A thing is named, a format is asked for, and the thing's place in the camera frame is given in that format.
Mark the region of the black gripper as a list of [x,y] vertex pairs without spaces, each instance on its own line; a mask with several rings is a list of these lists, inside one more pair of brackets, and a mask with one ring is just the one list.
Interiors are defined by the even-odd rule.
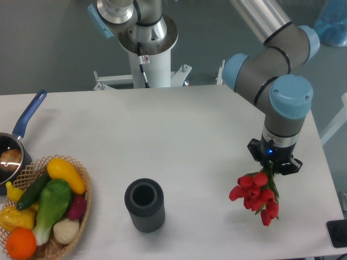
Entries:
[[272,162],[279,165],[278,173],[286,176],[298,173],[303,162],[297,158],[292,158],[292,153],[296,145],[296,136],[279,137],[275,135],[262,135],[261,140],[251,139],[247,148],[253,159],[262,166]]

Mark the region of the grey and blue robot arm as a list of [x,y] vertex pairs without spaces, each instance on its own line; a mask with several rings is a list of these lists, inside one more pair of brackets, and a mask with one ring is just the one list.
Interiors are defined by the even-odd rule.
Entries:
[[[222,68],[222,82],[265,115],[261,139],[248,144],[254,160],[275,173],[296,173],[302,162],[293,150],[313,89],[291,70],[317,53],[319,37],[310,27],[294,25],[276,1],[233,1],[233,6],[265,49],[253,58],[233,55]],[[161,1],[94,1],[87,11],[95,27],[107,38],[116,36],[128,52],[135,88],[183,83],[170,65],[177,26],[163,14]]]

